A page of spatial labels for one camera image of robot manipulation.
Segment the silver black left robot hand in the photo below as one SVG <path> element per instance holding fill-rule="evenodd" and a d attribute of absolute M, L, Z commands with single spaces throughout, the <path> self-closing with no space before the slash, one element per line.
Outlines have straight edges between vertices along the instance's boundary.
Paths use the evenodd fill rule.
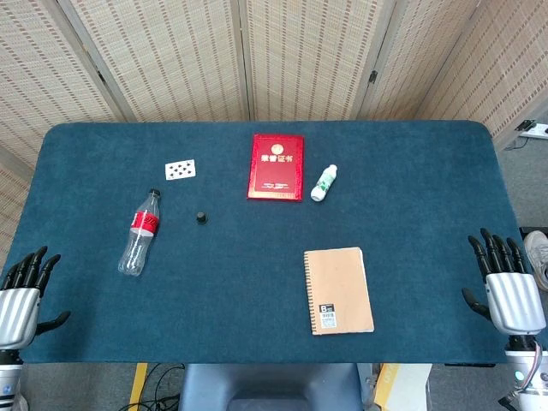
<path fill-rule="evenodd" d="M 12 265 L 1 282 L 1 350 L 26 348 L 33 339 L 65 324 L 70 311 L 55 319 L 39 322 L 41 301 L 54 266 L 61 256 L 43 260 L 48 247 L 43 246 Z"/>

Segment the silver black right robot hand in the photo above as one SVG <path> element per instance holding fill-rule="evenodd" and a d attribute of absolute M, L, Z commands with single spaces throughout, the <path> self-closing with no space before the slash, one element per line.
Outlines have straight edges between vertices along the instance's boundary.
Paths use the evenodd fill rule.
<path fill-rule="evenodd" d="M 539 289 L 527 271 L 525 255 L 511 237 L 502 238 L 486 228 L 481 240 L 468 237 L 487 297 L 480 303 L 471 289 L 463 288 L 468 307 L 507 336 L 536 336 L 546 327 Z"/>

